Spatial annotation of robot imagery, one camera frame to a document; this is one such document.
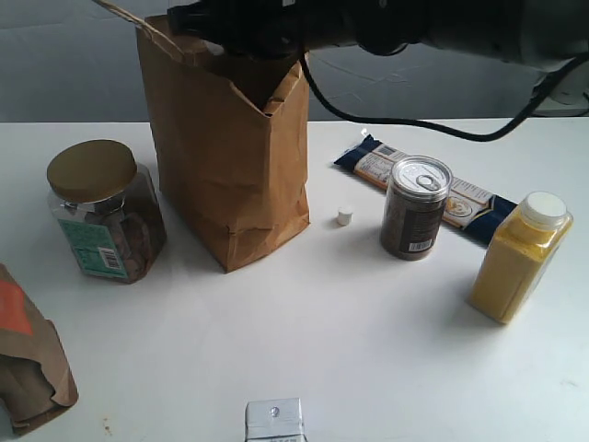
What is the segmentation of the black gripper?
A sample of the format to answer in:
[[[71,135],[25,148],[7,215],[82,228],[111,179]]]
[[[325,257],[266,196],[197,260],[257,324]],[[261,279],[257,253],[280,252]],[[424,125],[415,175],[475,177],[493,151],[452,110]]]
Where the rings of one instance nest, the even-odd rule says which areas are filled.
[[[262,60],[355,44],[351,21],[336,1],[195,1],[169,8],[167,23],[174,35]]]

